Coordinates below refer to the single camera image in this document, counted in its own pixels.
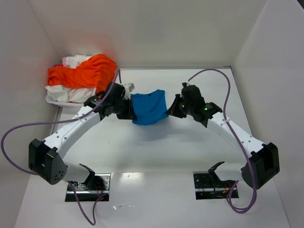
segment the white wall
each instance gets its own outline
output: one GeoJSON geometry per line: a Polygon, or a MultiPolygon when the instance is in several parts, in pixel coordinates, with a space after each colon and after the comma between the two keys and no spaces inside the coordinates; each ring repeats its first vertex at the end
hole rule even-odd
{"type": "Polygon", "coordinates": [[[266,0],[29,0],[63,57],[121,67],[230,66],[266,0]]]}
{"type": "Polygon", "coordinates": [[[304,9],[296,0],[268,0],[233,72],[252,132],[275,143],[275,178],[289,222],[304,224],[304,9]]]}
{"type": "MultiPolygon", "coordinates": [[[[0,136],[11,127],[33,121],[53,120],[56,108],[47,105],[47,68],[57,55],[24,0],[0,0],[0,136]]],[[[5,142],[10,157],[28,167],[28,145],[49,133],[48,127],[17,130],[5,142]]],[[[29,176],[0,155],[0,221],[14,227],[29,176]]]]}

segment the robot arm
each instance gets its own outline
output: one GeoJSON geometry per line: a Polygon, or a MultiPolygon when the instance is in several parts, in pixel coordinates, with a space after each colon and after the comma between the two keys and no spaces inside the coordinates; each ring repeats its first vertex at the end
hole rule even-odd
{"type": "MultiPolygon", "coordinates": [[[[254,168],[257,189],[279,173],[277,147],[272,143],[266,145],[262,141],[254,138],[230,118],[227,117],[225,121],[222,110],[214,103],[205,103],[204,98],[200,94],[200,90],[195,85],[183,83],[181,95],[177,94],[175,96],[175,100],[168,110],[168,114],[179,118],[185,118],[187,115],[191,115],[195,121],[214,131],[233,148],[242,153],[236,138],[227,125],[227,121],[229,121],[244,146],[254,168]]],[[[222,161],[211,167],[209,174],[214,182],[244,180],[252,187],[251,175],[247,164],[231,164],[222,161]]]]}
{"type": "MultiPolygon", "coordinates": [[[[101,95],[108,92],[111,84],[108,84],[106,91],[101,95]]],[[[106,116],[116,114],[118,119],[136,120],[131,102],[133,89],[133,84],[122,86],[115,83],[106,100],[94,112],[85,118],[80,118],[98,105],[101,100],[99,95],[92,96],[85,102],[73,117],[78,120],[64,125],[42,141],[34,139],[29,145],[29,168],[50,184],[66,180],[87,185],[94,178],[94,171],[82,164],[64,163],[62,159],[84,133],[106,116]]]]}

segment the white table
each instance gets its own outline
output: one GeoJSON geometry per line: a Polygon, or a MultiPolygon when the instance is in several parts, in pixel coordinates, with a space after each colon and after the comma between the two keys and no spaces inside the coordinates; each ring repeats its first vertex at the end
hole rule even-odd
{"type": "MultiPolygon", "coordinates": [[[[133,82],[134,93],[166,91],[169,107],[181,83],[199,70],[123,70],[123,83],[133,82]]],[[[228,116],[250,132],[230,69],[228,116]]],[[[191,81],[205,101],[222,107],[227,82],[217,72],[205,72],[191,81]]],[[[61,120],[77,110],[62,110],[61,120]]],[[[105,118],[88,131],[67,153],[65,161],[83,163],[98,173],[112,172],[110,201],[96,207],[97,227],[184,228],[246,227],[288,228],[276,185],[271,180],[258,191],[255,206],[244,215],[233,212],[224,199],[195,200],[193,171],[206,171],[219,161],[240,162],[245,158],[212,131],[191,117],[169,117],[151,126],[105,118]],[[115,210],[113,206],[122,205],[115,210]]],[[[15,228],[90,227],[76,203],[65,203],[67,184],[50,186],[31,176],[15,228]]],[[[238,185],[237,206],[246,206],[252,190],[238,185]]],[[[91,202],[83,207],[92,216],[91,202]]]]}

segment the blue fabric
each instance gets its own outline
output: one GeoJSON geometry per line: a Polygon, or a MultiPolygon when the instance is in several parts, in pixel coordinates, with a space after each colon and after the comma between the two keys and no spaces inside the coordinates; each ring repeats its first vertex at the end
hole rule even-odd
{"type": "Polygon", "coordinates": [[[164,90],[150,94],[131,94],[131,98],[137,116],[137,120],[133,120],[134,124],[150,125],[168,117],[164,90]]]}

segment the orange shirt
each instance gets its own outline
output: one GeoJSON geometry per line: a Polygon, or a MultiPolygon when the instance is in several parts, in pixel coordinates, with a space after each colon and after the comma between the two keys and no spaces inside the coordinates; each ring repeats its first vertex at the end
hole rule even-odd
{"type": "Polygon", "coordinates": [[[98,54],[82,62],[76,69],[65,66],[48,69],[47,84],[68,88],[96,87],[98,93],[112,82],[116,67],[116,63],[106,55],[98,54]]]}

